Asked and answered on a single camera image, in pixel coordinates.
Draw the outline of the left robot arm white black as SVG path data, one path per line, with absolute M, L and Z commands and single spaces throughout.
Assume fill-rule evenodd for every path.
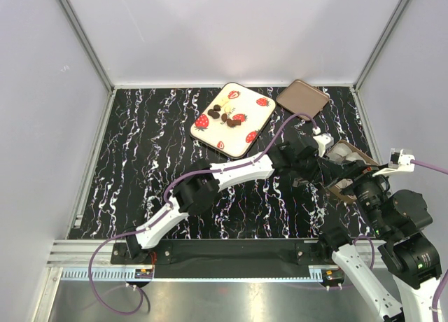
M 126 238 L 127 255 L 136 263 L 146 262 L 168 231 L 188 217 L 210 210 L 218 193 L 226 188 L 288 172 L 313 174 L 318 160 L 333 144 L 329 134 L 321 134 L 293 143 L 270 143 L 264 151 L 245 159 L 221 164 L 196 162 L 192 171 L 168 187 L 162 208 Z

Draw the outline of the black metal tongs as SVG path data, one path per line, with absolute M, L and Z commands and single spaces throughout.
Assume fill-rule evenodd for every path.
M 292 187 L 293 188 L 299 188 L 299 187 L 302 187 L 302 186 L 308 186 L 308 185 L 314 185 L 314 184 L 315 184 L 314 181 L 308 181 L 308 180 L 305 180 L 303 178 L 294 178 L 293 182 L 292 182 Z

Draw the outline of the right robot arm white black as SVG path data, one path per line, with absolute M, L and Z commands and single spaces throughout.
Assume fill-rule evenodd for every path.
M 436 247 L 423 234 L 433 222 L 423 196 L 411 190 L 389 195 L 388 174 L 398 170 L 361 160 L 333 162 L 319 159 L 325 186 L 343 179 L 352 183 L 343 191 L 356 197 L 377 239 L 378 251 L 398 287 L 396 300 L 360 254 L 343 229 L 333 228 L 317 243 L 319 258 L 335 263 L 348 276 L 378 321 L 442 321 L 440 296 L 447 284 Z

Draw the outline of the brown tin box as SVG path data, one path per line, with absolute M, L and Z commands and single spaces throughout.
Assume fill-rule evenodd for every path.
M 363 167 L 366 165 L 377 165 L 377 162 L 375 162 L 370 156 L 366 155 L 364 152 L 345 140 L 338 141 L 327 152 L 327 156 L 330 160 L 343 165 L 342 174 L 345 176 L 359 174 L 359 164 L 356 165 L 354 162 L 362 162 Z M 350 178 L 343 178 L 342 180 L 336 182 L 336 184 L 328 187 L 328 189 L 334 196 L 336 196 L 337 199 L 350 205 L 356 202 L 356 196 L 343 195 L 342 190 L 349 187 L 351 184 L 352 181 Z

